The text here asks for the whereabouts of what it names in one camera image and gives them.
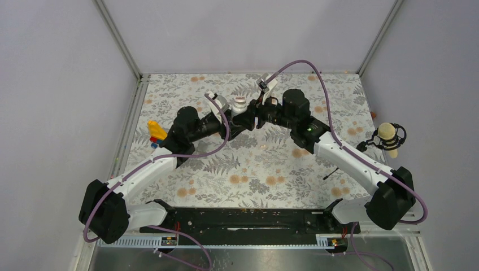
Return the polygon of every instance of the white wall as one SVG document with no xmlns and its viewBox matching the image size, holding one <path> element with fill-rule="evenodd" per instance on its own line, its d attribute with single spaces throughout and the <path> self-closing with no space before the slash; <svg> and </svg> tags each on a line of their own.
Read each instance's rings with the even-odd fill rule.
<svg viewBox="0 0 479 271">
<path fill-rule="evenodd" d="M 92 1 L 0 4 L 0 270 L 67 270 L 135 79 Z"/>
<path fill-rule="evenodd" d="M 405 1 L 363 77 L 376 124 L 407 130 L 394 166 L 411 170 L 429 218 L 435 271 L 477 270 L 479 2 Z"/>
<path fill-rule="evenodd" d="M 394 0 L 105 0 L 143 73 L 356 71 Z M 291 71 L 310 71 L 296 65 Z"/>
</svg>

